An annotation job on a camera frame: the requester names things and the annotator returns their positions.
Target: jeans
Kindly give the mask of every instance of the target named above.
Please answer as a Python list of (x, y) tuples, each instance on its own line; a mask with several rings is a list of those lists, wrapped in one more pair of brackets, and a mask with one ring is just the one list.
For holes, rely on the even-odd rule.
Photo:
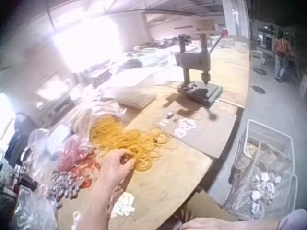
[(289, 61), (275, 54), (275, 78), (282, 79)]

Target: window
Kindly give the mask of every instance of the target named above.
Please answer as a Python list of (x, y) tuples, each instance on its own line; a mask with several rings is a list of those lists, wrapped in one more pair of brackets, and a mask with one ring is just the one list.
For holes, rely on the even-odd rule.
[(15, 113), (9, 100), (3, 93), (0, 94), (0, 111), (0, 148), (5, 152), (15, 133)]
[(122, 55), (118, 29), (108, 17), (88, 19), (54, 36), (68, 68), (79, 73)]
[(37, 94), (47, 101), (60, 98), (64, 93), (69, 90), (69, 87), (63, 83), (57, 74), (53, 75), (47, 80), (37, 91)]

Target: floor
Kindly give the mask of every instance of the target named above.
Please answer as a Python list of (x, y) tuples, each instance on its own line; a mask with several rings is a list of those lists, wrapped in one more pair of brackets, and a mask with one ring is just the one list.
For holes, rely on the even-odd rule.
[[(267, 59), (262, 69), (267, 75), (260, 75), (250, 71), (250, 84), (246, 108), (243, 112), (235, 140), (230, 148), (221, 170), (208, 194), (223, 205), (226, 201), (230, 184), (228, 178), (236, 154), (239, 138), (246, 128), (248, 119), (261, 122), (267, 126), (280, 130), (293, 138), (295, 152), (295, 173), (298, 177), (298, 193), (296, 209), (307, 209), (307, 180), (305, 179), (307, 162), (307, 106), (298, 93), (298, 89), (289, 82), (278, 83), (274, 80), (274, 60)], [(265, 94), (255, 92), (251, 85), (265, 90)]]

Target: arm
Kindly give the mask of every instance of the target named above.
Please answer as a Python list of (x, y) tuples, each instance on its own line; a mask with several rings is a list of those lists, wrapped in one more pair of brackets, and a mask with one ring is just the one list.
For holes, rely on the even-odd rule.
[(228, 222), (215, 218), (196, 218), (182, 225), (180, 230), (277, 230), (278, 224), (276, 219)]
[(77, 230), (108, 229), (107, 207), (112, 191), (126, 178), (135, 164), (135, 159), (121, 164), (124, 155), (129, 153), (125, 149), (115, 149), (107, 155), (101, 166), (99, 178), (92, 189), (88, 208), (81, 216)]

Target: clear plastic bag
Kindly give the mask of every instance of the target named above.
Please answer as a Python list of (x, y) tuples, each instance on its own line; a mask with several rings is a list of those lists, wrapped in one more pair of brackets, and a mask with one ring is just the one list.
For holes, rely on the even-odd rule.
[(15, 217), (21, 230), (56, 230), (55, 208), (44, 196), (20, 186)]
[(58, 152), (58, 170), (69, 170), (78, 160), (85, 158), (90, 151), (90, 148), (82, 146), (76, 134), (71, 136)]
[(50, 154), (46, 148), (50, 132), (46, 129), (35, 129), (29, 136), (28, 146), (32, 153), (27, 159), (31, 165), (30, 175), (33, 180), (44, 183), (44, 174), (46, 169), (55, 168), (54, 163), (50, 160)]
[(68, 116), (68, 124), (79, 136), (82, 147), (91, 146), (89, 135), (92, 126), (104, 115), (121, 117), (126, 109), (120, 108), (113, 95), (103, 86), (98, 87), (92, 97), (83, 101)]

